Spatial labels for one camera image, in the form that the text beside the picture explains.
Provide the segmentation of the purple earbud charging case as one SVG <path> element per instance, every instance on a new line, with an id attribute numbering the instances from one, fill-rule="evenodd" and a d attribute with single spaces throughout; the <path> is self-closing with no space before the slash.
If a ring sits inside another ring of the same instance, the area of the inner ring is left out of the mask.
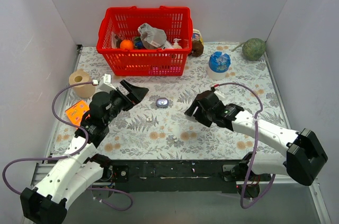
<path id="1" fill-rule="evenodd" d="M 167 98 L 158 98 L 156 100 L 156 106 L 159 108 L 166 108 L 169 106 L 169 100 Z"/>

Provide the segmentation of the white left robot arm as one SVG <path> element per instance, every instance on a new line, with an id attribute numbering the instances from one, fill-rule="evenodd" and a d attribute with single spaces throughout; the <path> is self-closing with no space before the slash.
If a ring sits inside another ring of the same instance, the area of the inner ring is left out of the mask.
<path id="1" fill-rule="evenodd" d="M 106 182 L 112 177 L 111 160 L 97 154 L 97 147 L 108 134 L 112 120 L 139 104 L 149 91 L 125 80 L 120 83 L 127 94 L 104 79 L 97 83 L 100 91 L 93 95 L 64 155 L 34 188 L 21 192 L 26 218 L 34 223 L 62 223 L 72 203 L 85 190 L 98 180 Z"/>

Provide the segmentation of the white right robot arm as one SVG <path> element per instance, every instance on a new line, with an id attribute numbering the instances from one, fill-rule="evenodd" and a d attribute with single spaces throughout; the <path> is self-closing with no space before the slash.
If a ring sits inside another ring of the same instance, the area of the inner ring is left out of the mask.
<path id="1" fill-rule="evenodd" d="M 261 174 L 279 174 L 310 186 L 328 160 L 313 131 L 303 129 L 298 132 L 264 120 L 255 120 L 241 106 L 223 104 L 211 90 L 198 94 L 185 115 L 194 117 L 206 127 L 214 123 L 220 128 L 257 138 L 279 152 L 269 157 L 256 155 L 254 162 L 249 161 L 251 154 L 247 154 L 239 164 L 240 175 L 245 180 L 252 180 Z"/>

